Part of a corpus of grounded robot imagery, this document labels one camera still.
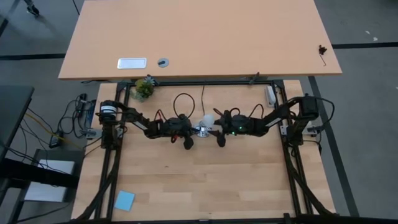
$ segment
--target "black aluminum frame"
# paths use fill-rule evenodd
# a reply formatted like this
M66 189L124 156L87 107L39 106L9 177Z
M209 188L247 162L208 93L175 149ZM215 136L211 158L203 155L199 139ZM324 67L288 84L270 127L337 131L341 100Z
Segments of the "black aluminum frame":
M122 92L122 90L124 90L124 104L128 105L128 101L129 101L129 97L130 97L130 88L135 86L134 80L131 80L131 81L132 81L132 83L118 83L117 88L116 88L115 101L120 100L121 92ZM183 81L183 82L181 82L181 81L179 81L179 82L176 82L176 81L161 82L161 83L158 83L157 86L248 85L248 84L249 84L249 81L247 81L247 80L235 80L235 81L234 80L228 80L228 81L191 81L191 80L187 80L187 81ZM285 103L287 101L285 87L283 85L282 80L258 80L253 84L254 85L270 85L270 86L272 86L272 89L273 89L275 95L276 95L276 88L279 88L280 92L282 93L282 103ZM277 108L278 106L279 106L279 100L277 99L275 108ZM291 119L288 119L288 124L292 124ZM280 121L278 123L278 127L280 127L281 125L282 125L282 122ZM299 216L303 213L301 212L301 208L300 208L300 201L299 201L299 196L297 193L296 181L288 167L288 162L290 162L290 163L292 162L290 153L289 153L289 148L287 147L287 140L286 140L286 138L283 138L280 128L279 128L279 132L280 132L280 136L281 136L282 148L283 148L285 162L286 162L285 164L286 164L286 169L287 169L288 178L289 178L290 192L292 195L294 211L295 211L295 215ZM296 166L298 168L299 178L306 185L305 174L303 171L303 164L302 164L302 160L300 157L300 151L297 147L293 148L292 150L295 150L294 161L296 162ZM99 186L101 186L106 179L108 169L109 169L110 155L111 155L111 150L105 149L103 169L102 169L102 173L101 173L101 180L100 180ZM116 149L116 156L115 156L114 162L117 163L117 165L119 165L119 163L120 163L120 158L121 158L121 147L119 149ZM106 219L108 219L108 220L112 219L112 214L113 214L114 198L115 198L115 194L116 194L116 184L118 181L118 175L117 175L118 169L119 169L119 166L117 166L116 176L112 181L110 194L109 194L108 206L107 206L107 211L106 211ZM302 193L303 193L303 198L304 198L307 214L312 215L313 214L312 204L310 203L305 192L303 191ZM95 210L95 216L94 216L95 219L101 218L102 201L103 201L103 198L99 201L98 206ZM288 223L289 220L290 220L289 214L285 213L284 218L229 219L229 220L211 220L211 222L212 223L247 223L247 222L250 222L250 223ZM174 220L172 222L173 223L197 223L198 220L177 220L177 221ZM131 221L128 223L145 223L145 222ZM170 223L170 221L166 221L166 220L151 221L150 223Z

